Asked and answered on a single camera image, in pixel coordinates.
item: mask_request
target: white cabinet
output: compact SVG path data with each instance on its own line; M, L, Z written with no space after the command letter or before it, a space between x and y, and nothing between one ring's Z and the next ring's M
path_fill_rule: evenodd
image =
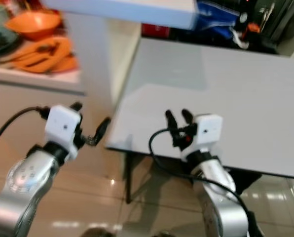
M29 106L51 106L56 104L70 105L75 101L83 103L82 128L85 135L95 132L98 119L92 119L91 111L86 105L86 97L81 92L64 93L55 89L36 89L29 86L16 86L0 83L0 127L19 110ZM19 155L24 156L31 146L43 144L45 121L35 112L19 117L4 132L3 138L13 146ZM111 155L105 154L103 145L80 150L75 161L65 165L63 169L89 174L107 175L105 162Z

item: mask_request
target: shelf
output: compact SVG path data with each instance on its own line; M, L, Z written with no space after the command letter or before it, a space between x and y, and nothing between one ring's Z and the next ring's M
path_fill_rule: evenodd
M195 0L43 0L64 12L191 29L197 14Z
M0 81L83 93L79 74L75 70L48 76L0 68Z

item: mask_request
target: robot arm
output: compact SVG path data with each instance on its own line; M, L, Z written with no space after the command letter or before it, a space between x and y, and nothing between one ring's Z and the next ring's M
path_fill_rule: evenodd
M217 156L211 155L213 145L219 141L222 117L218 115L193 115L182 110L188 130L177 131L177 123L170 111L166 112L173 146L181 150L181 160L191 170L193 177L218 182L236 191L233 178L223 168ZM215 184L194 181L193 189L200 200L206 235L210 237L263 237L252 213L247 214L237 197Z
M85 143L95 146L104 135L109 118L101 123L94 137L81 134L81 107L75 103L70 108L50 108L46 112L46 144L35 145L24 160L10 169L0 193L1 237L26 237L37 205L51 188L60 167L75 159Z

